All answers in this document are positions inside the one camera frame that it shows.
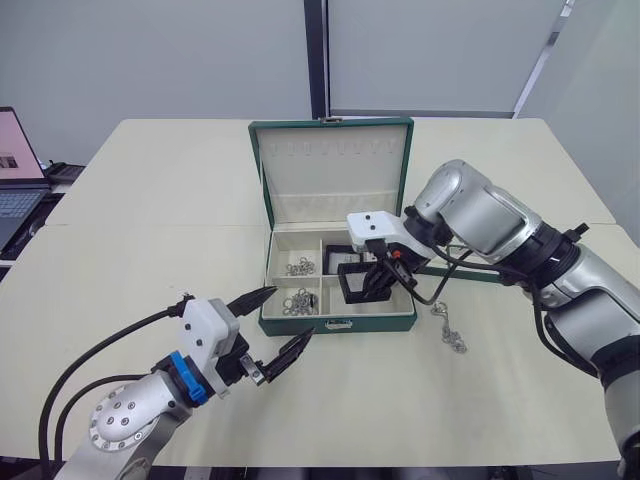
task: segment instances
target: white table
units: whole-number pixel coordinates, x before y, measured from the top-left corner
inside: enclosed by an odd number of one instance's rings
[[[126,120],[49,225],[262,225],[248,120]],[[542,120],[416,119],[405,205],[433,171],[467,160],[552,224],[614,224]]]
[[[46,393],[97,341],[174,303],[184,289],[228,301],[259,286],[264,234],[259,226],[44,227],[0,284],[0,431],[11,432],[0,436],[0,454],[36,455]],[[638,249],[620,227],[596,225],[585,243],[640,283]],[[436,281],[425,277],[420,289]],[[517,288],[452,280],[443,299],[467,354],[456,355],[440,341],[441,320],[424,308],[410,332],[318,335],[273,384],[256,388],[242,381],[228,398],[195,411],[157,463],[446,466],[617,459],[602,388],[538,342],[530,305]],[[266,337],[255,315],[242,320],[241,332],[254,358],[270,359],[285,341]],[[147,327],[90,361],[61,400],[96,378],[143,372],[179,347],[176,320]],[[103,393],[87,395],[69,418],[65,457]]]

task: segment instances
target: black pole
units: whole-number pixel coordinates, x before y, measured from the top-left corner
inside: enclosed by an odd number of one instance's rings
[[[304,0],[304,23],[307,31],[311,116],[324,118],[327,116],[327,107],[325,104],[322,0]]]

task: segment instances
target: black cable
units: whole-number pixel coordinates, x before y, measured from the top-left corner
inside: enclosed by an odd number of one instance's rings
[[[121,338],[129,335],[130,333],[135,332],[136,330],[141,329],[153,323],[157,320],[160,320],[164,317],[171,316],[175,317],[176,315],[181,314],[179,311],[180,306],[186,303],[186,298],[182,302],[179,302],[175,306],[169,307],[161,312],[155,313],[147,318],[140,320],[139,322],[134,323],[133,325],[129,325],[126,328],[123,328],[117,333],[114,333],[107,339],[95,345],[93,348],[88,350],[86,353],[81,355],[76,361],[74,361],[67,369],[60,375],[60,378],[56,381],[56,383],[51,388],[49,395],[47,395],[47,399],[44,402],[44,406],[42,407],[42,413],[40,414],[40,422],[38,424],[38,453],[40,455],[40,468],[42,470],[42,478],[44,480],[49,480],[52,478],[51,473],[51,465],[49,464],[49,444],[48,444],[48,426],[49,426],[49,418],[51,416],[51,410],[53,409],[53,403],[55,402],[56,397],[62,390],[65,382],[69,379],[69,377],[75,372],[78,368],[82,366],[87,360],[93,357],[96,353],[104,350],[112,343],[120,340]]]
[[[473,253],[473,251],[467,250],[462,255],[460,255],[460,257],[457,258],[456,260],[462,261],[465,258],[467,258],[469,255],[471,255],[472,253]],[[444,274],[444,276],[442,277],[442,280],[440,281],[440,284],[436,288],[436,290],[433,293],[433,295],[431,296],[431,298],[429,300],[425,300],[424,297],[422,297],[422,295],[420,295],[418,292],[416,292],[415,289],[411,285],[409,285],[405,281],[404,278],[402,278],[402,276],[396,271],[396,269],[393,268],[393,264],[391,263],[391,261],[388,258],[383,259],[382,263],[387,268],[387,270],[389,270],[391,272],[391,274],[400,283],[400,285],[402,285],[404,287],[404,289],[407,292],[409,292],[411,294],[411,296],[417,302],[422,303],[423,305],[433,305],[434,303],[436,303],[436,301],[438,300],[438,297],[440,297],[440,294],[442,293],[442,290],[444,289],[444,286],[449,281],[449,278],[451,278],[451,275],[453,274],[453,272],[455,272],[456,268],[458,268],[457,264],[455,264],[455,263],[452,264],[449,267],[449,269],[447,270],[447,272]]]
[[[595,371],[586,370],[581,365],[578,365],[570,357],[568,357],[565,353],[563,353],[558,348],[554,347],[551,344],[551,342],[549,342],[549,340],[547,339],[547,336],[544,333],[544,326],[543,326],[543,323],[542,323],[542,307],[541,307],[541,300],[540,300],[540,290],[538,289],[538,286],[536,285],[535,281],[533,281],[533,280],[529,282],[529,292],[531,293],[531,302],[533,303],[533,317],[534,317],[534,320],[535,320],[536,332],[538,333],[538,338],[540,339],[542,344],[545,347],[547,347],[547,350],[549,350],[551,353],[553,353],[556,357],[561,358],[562,360],[564,360],[568,364],[576,367],[578,370],[581,370],[582,372],[586,373],[587,375],[590,375],[592,377],[598,378],[598,375],[597,375],[597,373],[595,373]]]
[[[62,467],[62,443],[64,436],[64,424],[67,421],[67,417],[71,412],[71,409],[74,405],[80,400],[84,395],[93,390],[94,388],[100,387],[101,385],[105,385],[107,383],[113,382],[127,382],[130,380],[140,380],[144,377],[144,374],[140,375],[113,375],[111,377],[101,378],[100,380],[96,380],[95,382],[90,383],[89,385],[82,388],[78,393],[76,393],[71,400],[67,402],[62,411],[60,412],[60,416],[58,417],[58,422],[56,423],[56,434],[55,434],[55,442],[54,442],[54,462],[53,462],[53,471],[57,472]]]
[[[443,258],[447,262],[457,265],[459,267],[473,268],[475,270],[489,270],[492,272],[503,273],[505,275],[511,275],[521,280],[524,280],[527,278],[527,276],[524,273],[519,272],[518,270],[514,270],[513,268],[501,267],[499,265],[488,265],[485,263],[463,262],[460,259],[452,257],[451,255],[445,253],[440,247],[438,247],[438,245],[435,244],[435,242],[429,242],[428,246],[440,258]]]

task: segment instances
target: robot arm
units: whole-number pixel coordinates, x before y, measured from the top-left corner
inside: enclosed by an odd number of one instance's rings
[[[387,212],[350,214],[354,248],[373,250],[387,269],[393,265],[410,276],[417,264],[446,256],[439,247],[455,235],[487,268],[498,270],[503,283],[523,287],[540,307],[537,313],[547,311],[544,325],[558,353],[599,377],[616,443],[623,460],[634,465],[626,471],[637,469],[640,292],[577,244],[586,226],[560,233],[461,160],[442,165],[405,213],[404,222]],[[419,260],[404,262],[407,253]],[[542,340],[544,332],[539,334]]]
[[[92,412],[84,441],[56,479],[145,479],[157,454],[194,408],[214,395],[228,395],[228,387],[245,376],[260,385],[280,375],[302,353],[313,330],[292,339],[276,359],[263,365],[249,356],[236,318],[257,308],[275,290],[265,287],[229,305],[219,299],[185,298],[179,316],[187,355],[171,353],[151,374],[103,398]]]

